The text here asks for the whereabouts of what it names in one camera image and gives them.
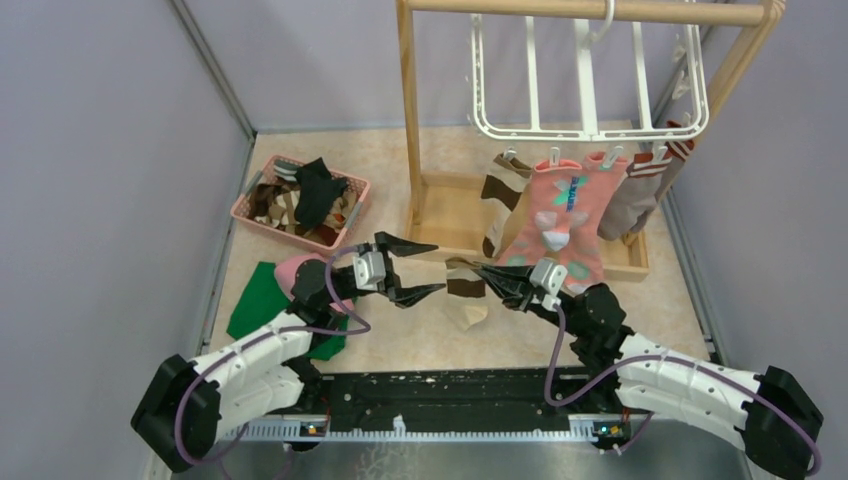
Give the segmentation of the brown beige striped sock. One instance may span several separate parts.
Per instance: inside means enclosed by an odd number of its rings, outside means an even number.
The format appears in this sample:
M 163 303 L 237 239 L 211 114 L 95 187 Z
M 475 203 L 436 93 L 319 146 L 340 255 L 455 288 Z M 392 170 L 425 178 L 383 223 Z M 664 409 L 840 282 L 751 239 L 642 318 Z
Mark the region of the brown beige striped sock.
M 464 258 L 449 258 L 445 267 L 444 313 L 461 331 L 467 331 L 488 316 L 486 283 L 476 274 L 476 264 Z
M 517 157 L 517 152 L 507 148 L 490 164 L 484 179 L 480 199 L 493 207 L 493 220 L 482 241 L 482 252 L 494 258 L 500 251 L 504 228 L 529 183 L 532 168 Z

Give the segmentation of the pink sock with green pattern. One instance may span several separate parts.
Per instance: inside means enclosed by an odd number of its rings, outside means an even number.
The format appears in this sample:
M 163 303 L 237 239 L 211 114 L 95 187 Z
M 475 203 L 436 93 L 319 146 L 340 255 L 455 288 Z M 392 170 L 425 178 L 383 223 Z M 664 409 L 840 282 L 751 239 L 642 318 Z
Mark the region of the pink sock with green pattern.
M 605 155 L 592 152 L 582 161 L 571 211 L 570 241 L 559 254 L 559 262 L 567 270 L 564 285 L 574 294 L 604 280 L 598 227 L 629 164 L 624 156 L 606 160 Z

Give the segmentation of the grey sock with red stripes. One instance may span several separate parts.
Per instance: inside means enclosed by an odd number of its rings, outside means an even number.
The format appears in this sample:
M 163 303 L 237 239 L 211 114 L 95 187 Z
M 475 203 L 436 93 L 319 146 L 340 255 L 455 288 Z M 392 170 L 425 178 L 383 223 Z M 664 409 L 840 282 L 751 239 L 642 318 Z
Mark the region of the grey sock with red stripes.
M 653 199 L 648 202 L 646 207 L 642 207 L 640 214 L 636 217 L 635 224 L 626 233 L 627 237 L 643 230 L 648 219 L 657 209 L 660 201 L 664 198 L 686 161 L 694 152 L 696 142 L 694 139 L 669 141 L 666 143 L 666 147 L 670 160 L 663 170 L 652 176 L 656 183 L 656 188 L 652 192 Z

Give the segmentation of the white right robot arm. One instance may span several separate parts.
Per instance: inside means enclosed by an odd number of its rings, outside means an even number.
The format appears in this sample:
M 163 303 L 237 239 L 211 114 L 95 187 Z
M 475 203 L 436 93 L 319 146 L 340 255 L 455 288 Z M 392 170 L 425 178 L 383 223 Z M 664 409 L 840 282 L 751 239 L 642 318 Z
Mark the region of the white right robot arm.
M 736 370 L 663 346 L 625 324 L 626 314 L 607 284 L 576 296 L 563 291 L 566 269 L 548 258 L 524 266 L 474 262 L 470 270 L 506 308 L 557 326 L 543 389 L 549 405 L 564 407 L 584 396 L 600 412 L 621 404 L 723 439 L 779 478 L 806 479 L 820 471 L 823 415 L 791 373 L 774 366 L 763 373 Z M 552 383 L 567 335 L 594 376 L 558 399 Z

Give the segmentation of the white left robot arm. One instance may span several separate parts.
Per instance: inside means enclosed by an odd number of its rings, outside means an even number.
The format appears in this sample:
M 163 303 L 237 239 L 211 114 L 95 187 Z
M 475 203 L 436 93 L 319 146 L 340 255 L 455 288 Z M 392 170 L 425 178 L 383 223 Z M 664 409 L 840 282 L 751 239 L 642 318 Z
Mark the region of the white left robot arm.
M 319 404 L 307 353 L 328 339 L 345 337 L 343 319 L 356 320 L 355 334 L 370 325 L 346 300 L 380 294 L 409 308 L 442 284 L 405 287 L 393 258 L 436 250 L 378 232 L 370 243 L 338 250 L 329 258 L 303 255 L 294 269 L 287 308 L 245 337 L 205 355 L 175 354 L 158 367 L 131 420 L 131 428 L 171 469 L 181 472 L 226 434 L 267 413 L 292 408 L 308 413 Z

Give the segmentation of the wooden hanger stand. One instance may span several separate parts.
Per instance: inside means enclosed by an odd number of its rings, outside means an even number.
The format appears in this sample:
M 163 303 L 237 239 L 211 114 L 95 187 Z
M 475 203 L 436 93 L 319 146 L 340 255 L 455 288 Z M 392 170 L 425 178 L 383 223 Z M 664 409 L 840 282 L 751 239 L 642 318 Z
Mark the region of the wooden hanger stand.
M 509 144 L 545 142 L 602 143 L 619 152 L 627 143 L 648 144 L 656 152 L 673 141 L 698 141 L 723 108 L 770 34 L 781 21 L 782 1 L 751 4 L 697 1 L 399 1 L 398 45 L 408 152 L 410 200 L 406 236 L 430 243 L 431 262 L 452 257 L 482 258 L 483 235 L 494 211 L 478 198 L 482 174 L 425 171 L 421 167 L 417 105 L 414 15 L 449 12 L 470 16 L 471 123 L 490 139 Z M 498 127 L 486 113 L 484 38 L 486 14 L 518 16 L 525 23 L 529 123 Z M 566 18 L 574 23 L 580 124 L 572 129 L 544 128 L 540 117 L 535 25 L 538 17 Z M 628 129 L 604 129 L 597 114 L 592 46 L 615 22 L 631 27 L 639 123 Z M 647 23 L 677 24 L 683 29 L 681 60 L 692 99 L 691 114 L 677 127 L 657 127 L 651 114 L 643 27 Z

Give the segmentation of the pile of socks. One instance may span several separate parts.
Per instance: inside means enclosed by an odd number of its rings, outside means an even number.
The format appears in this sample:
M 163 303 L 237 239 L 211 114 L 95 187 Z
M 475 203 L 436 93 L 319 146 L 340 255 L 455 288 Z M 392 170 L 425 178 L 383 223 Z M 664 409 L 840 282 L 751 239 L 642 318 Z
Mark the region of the pile of socks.
M 353 213 L 358 195 L 350 189 L 348 181 L 346 191 L 335 200 L 324 222 L 311 230 L 305 229 L 294 216 L 300 200 L 300 186 L 296 182 L 295 173 L 301 166 L 287 162 L 275 163 L 275 179 L 258 184 L 248 196 L 247 218 L 284 233 L 331 246 Z

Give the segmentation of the white clip drying hanger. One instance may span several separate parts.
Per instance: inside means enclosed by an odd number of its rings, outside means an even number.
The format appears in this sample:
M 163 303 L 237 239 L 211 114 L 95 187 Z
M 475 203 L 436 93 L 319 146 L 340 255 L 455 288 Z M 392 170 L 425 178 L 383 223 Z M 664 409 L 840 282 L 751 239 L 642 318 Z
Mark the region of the white clip drying hanger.
M 592 47 L 608 33 L 613 17 L 608 14 L 603 25 L 594 30 L 585 19 L 573 21 L 575 36 L 575 62 L 577 69 L 577 91 L 579 95 L 580 126 L 576 129 L 550 129 L 542 126 L 539 97 L 539 72 L 535 37 L 535 22 L 526 16 L 526 65 L 528 75 L 529 125 L 527 127 L 498 127 L 487 117 L 487 94 L 484 85 L 484 34 L 483 16 L 471 15 L 471 53 L 473 110 L 469 121 L 486 137 L 499 141 L 513 142 L 578 142 L 578 143 L 649 143 L 652 152 L 662 156 L 665 143 L 695 139 L 708 126 L 711 114 L 708 105 L 707 85 L 704 73 L 700 27 L 684 24 L 677 34 L 672 55 L 678 66 L 671 98 L 688 97 L 690 110 L 685 112 L 677 127 L 656 126 L 651 113 L 648 88 L 646 53 L 643 27 L 640 22 L 630 24 L 634 54 L 635 90 L 639 121 L 628 129 L 603 129 L 599 126 L 597 95 L 593 67 Z

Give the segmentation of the pink folded cloth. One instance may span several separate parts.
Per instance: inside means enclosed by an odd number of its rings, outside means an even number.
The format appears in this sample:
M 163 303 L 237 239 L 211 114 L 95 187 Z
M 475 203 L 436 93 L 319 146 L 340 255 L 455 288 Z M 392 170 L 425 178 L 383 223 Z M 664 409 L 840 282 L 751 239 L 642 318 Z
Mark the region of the pink folded cloth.
M 327 257 L 317 253 L 296 255 L 278 263 L 274 268 L 274 278 L 282 293 L 289 300 L 293 298 L 292 288 L 296 282 L 297 270 L 308 260 L 321 260 L 326 262 Z

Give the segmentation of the black sock in basket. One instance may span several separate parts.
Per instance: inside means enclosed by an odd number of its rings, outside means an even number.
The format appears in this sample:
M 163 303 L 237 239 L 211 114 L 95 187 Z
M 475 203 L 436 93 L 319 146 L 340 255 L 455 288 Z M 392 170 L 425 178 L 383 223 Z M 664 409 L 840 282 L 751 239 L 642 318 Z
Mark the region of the black sock in basket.
M 335 200 L 347 189 L 346 177 L 334 177 L 324 159 L 319 157 L 301 166 L 295 173 L 300 186 L 300 200 L 295 208 L 297 222 L 311 230 L 325 220 Z

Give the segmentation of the green folded cloth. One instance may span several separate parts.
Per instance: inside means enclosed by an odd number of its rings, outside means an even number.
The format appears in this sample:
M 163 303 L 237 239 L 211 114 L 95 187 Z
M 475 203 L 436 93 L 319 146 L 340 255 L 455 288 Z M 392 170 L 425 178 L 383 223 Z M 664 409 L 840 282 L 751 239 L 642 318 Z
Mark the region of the green folded cloth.
M 290 300 L 274 278 L 276 265 L 259 262 L 256 266 L 230 316 L 226 333 L 232 339 L 239 340 L 253 333 L 289 306 Z M 316 343 L 306 353 L 313 360 L 328 361 L 346 346 L 346 339 L 342 336 L 314 334 L 313 339 Z

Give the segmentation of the pink plastic basket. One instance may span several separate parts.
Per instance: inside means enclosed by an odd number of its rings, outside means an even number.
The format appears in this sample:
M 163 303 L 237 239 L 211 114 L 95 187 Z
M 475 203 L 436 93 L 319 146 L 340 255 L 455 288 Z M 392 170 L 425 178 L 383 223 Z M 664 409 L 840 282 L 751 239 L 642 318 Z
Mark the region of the pink plastic basket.
M 282 243 L 329 255 L 353 236 L 371 184 L 329 168 L 271 157 L 248 182 L 230 214 L 246 228 Z

